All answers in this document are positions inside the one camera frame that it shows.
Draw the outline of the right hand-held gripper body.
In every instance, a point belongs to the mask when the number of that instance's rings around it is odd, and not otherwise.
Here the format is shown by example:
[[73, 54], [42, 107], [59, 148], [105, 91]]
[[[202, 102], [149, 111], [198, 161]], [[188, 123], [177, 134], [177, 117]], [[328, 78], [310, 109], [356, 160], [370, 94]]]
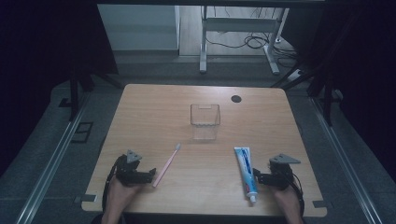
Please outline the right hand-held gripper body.
[[280, 189], [285, 189], [294, 182], [293, 171], [290, 168], [292, 164], [300, 163], [285, 154], [279, 154], [269, 160], [271, 174], [266, 177], [266, 184]]

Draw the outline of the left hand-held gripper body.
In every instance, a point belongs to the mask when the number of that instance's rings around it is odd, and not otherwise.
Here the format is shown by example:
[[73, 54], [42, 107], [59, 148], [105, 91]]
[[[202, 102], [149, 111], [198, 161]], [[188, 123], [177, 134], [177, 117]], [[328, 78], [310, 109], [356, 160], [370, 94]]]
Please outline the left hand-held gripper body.
[[137, 171], [141, 159], [142, 157], [131, 149], [126, 154], [119, 156], [116, 161], [116, 178], [123, 186], [128, 187], [132, 186], [132, 184], [139, 184], [139, 177], [145, 177], [142, 172]]

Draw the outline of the white blue toothpaste tube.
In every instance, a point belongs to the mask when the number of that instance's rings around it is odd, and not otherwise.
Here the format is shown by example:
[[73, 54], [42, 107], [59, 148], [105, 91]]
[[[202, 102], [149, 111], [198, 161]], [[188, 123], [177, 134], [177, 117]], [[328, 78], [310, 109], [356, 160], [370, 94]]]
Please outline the white blue toothpaste tube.
[[253, 174], [253, 167], [250, 158], [249, 147], [235, 147], [234, 153], [238, 160], [242, 180], [243, 188], [249, 201], [254, 204], [257, 202], [257, 187]]

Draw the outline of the pink toothbrush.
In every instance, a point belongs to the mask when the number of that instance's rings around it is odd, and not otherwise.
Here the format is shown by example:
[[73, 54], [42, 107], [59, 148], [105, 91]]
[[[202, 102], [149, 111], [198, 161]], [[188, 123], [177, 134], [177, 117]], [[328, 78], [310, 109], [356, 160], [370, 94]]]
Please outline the pink toothbrush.
[[175, 147], [175, 150], [174, 150], [173, 154], [170, 156], [170, 158], [168, 159], [168, 161], [166, 162], [164, 167], [159, 172], [157, 178], [155, 179], [154, 183], [152, 184], [152, 187], [157, 188], [157, 186], [160, 184], [161, 180], [163, 179], [163, 176], [165, 175], [167, 169], [169, 168], [169, 166], [172, 163], [174, 157], [176, 156], [176, 154], [179, 152], [180, 149], [181, 149], [181, 143], [178, 143], [176, 145], [176, 147]]

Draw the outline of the clear plastic container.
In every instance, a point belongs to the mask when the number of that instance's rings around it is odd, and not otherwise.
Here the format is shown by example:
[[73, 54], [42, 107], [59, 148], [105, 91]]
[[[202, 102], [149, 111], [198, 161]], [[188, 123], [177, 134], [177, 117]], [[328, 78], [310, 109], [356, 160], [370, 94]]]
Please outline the clear plastic container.
[[215, 140], [219, 126], [219, 105], [191, 105], [191, 127], [194, 140]]

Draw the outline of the person's right hand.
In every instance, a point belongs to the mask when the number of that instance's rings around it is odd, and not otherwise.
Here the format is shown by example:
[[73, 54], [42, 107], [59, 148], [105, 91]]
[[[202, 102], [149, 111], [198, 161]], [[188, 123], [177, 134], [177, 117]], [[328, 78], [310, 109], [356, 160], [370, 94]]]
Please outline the person's right hand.
[[300, 215], [301, 206], [293, 187], [288, 186], [285, 189], [274, 188], [272, 192], [280, 210], [285, 215], [295, 215], [297, 217]]

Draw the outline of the person's left hand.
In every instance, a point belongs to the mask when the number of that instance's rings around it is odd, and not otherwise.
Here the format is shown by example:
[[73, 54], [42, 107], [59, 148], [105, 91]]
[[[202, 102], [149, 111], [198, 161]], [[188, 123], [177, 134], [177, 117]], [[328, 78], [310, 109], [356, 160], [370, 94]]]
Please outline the person's left hand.
[[109, 183], [105, 214], [108, 217], [118, 217], [142, 188], [143, 185], [125, 187], [116, 177], [113, 177]]

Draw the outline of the black metal stand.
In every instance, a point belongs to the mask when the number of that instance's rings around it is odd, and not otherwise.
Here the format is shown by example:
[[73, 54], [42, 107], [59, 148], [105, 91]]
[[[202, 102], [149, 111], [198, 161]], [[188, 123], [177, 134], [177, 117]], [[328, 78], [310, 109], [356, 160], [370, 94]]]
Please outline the black metal stand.
[[313, 81], [309, 85], [306, 92], [310, 97], [317, 97], [321, 91], [324, 91], [323, 98], [321, 100], [321, 102], [323, 103], [322, 117], [329, 126], [332, 126], [331, 112], [332, 103], [335, 102], [335, 99], [332, 97], [333, 78], [332, 75], [327, 71], [327, 63], [320, 63], [319, 65], [308, 70], [307, 72], [303, 72], [293, 81], [285, 84], [285, 81], [303, 64], [303, 61], [297, 61], [294, 66], [284, 76], [280, 78], [279, 81], [272, 85], [272, 88], [280, 88], [286, 91], [312, 78]]
[[101, 78], [103, 81], [109, 83], [117, 89], [124, 88], [124, 85], [115, 78], [111, 77], [110, 74], [89, 67], [82, 69], [74, 68], [69, 75], [70, 97], [63, 98], [59, 104], [59, 107], [70, 108], [70, 121], [75, 119], [80, 108], [78, 88], [82, 88], [84, 92], [91, 92], [94, 89], [95, 84], [93, 82], [92, 76]]

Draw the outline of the white power strip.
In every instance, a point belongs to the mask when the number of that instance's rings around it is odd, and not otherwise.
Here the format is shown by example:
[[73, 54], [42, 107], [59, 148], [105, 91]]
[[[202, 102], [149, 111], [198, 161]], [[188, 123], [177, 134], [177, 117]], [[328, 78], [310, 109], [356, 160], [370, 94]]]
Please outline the white power strip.
[[293, 81], [296, 78], [300, 77], [304, 72], [301, 71], [300, 69], [295, 70], [289, 77], [288, 81]]

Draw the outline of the white cabinet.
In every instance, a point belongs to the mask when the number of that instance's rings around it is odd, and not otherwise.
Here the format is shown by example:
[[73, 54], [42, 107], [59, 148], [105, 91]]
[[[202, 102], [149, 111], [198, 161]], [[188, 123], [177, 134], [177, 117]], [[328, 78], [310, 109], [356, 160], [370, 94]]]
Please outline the white cabinet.
[[179, 6], [97, 7], [113, 50], [179, 49]]

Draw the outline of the aluminium floor rail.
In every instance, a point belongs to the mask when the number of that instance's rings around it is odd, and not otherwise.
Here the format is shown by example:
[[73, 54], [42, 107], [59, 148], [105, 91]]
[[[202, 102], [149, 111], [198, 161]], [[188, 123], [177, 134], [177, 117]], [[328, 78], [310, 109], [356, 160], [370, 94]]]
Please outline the aluminium floor rail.
[[44, 196], [50, 187], [50, 183], [52, 182], [52, 179], [64, 158], [64, 154], [70, 145], [71, 139], [81, 121], [81, 118], [85, 113], [87, 103], [89, 102], [90, 98], [90, 93], [82, 94], [80, 98], [81, 102], [78, 103], [79, 110], [77, 114], [72, 118], [71, 121], [68, 122], [61, 140], [49, 158], [44, 171], [36, 181], [35, 186], [27, 198], [22, 210], [20, 211], [15, 224], [32, 224], [35, 214], [44, 200]]
[[371, 199], [370, 195], [368, 194], [368, 191], [366, 190], [361, 180], [359, 179], [333, 127], [329, 125], [326, 119], [324, 118], [323, 116], [324, 110], [321, 108], [319, 101], [317, 99], [310, 98], [310, 102], [315, 108], [315, 113], [320, 123], [320, 126], [322, 127], [325, 135], [328, 138], [328, 141], [330, 142], [335, 157], [337, 158], [343, 170], [343, 173], [346, 176], [346, 180], [348, 181], [348, 184], [351, 187], [361, 207], [361, 211], [365, 215], [368, 223], [383, 224], [383, 221], [377, 212], [373, 200]]

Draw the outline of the white desk frame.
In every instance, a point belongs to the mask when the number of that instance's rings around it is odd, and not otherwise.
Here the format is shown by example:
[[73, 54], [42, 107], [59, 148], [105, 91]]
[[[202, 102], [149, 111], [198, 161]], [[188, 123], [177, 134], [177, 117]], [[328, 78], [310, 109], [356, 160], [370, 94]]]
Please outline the white desk frame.
[[276, 16], [273, 18], [233, 18], [233, 17], [208, 17], [208, 6], [201, 9], [202, 20], [202, 40], [200, 46], [199, 70], [201, 74], [207, 71], [207, 51], [206, 44], [208, 32], [234, 32], [234, 33], [262, 33], [269, 35], [268, 43], [262, 47], [267, 62], [270, 65], [272, 73], [277, 76], [280, 74], [278, 65], [273, 55], [275, 43], [279, 38], [279, 31], [285, 16], [285, 8], [278, 11], [274, 8]]

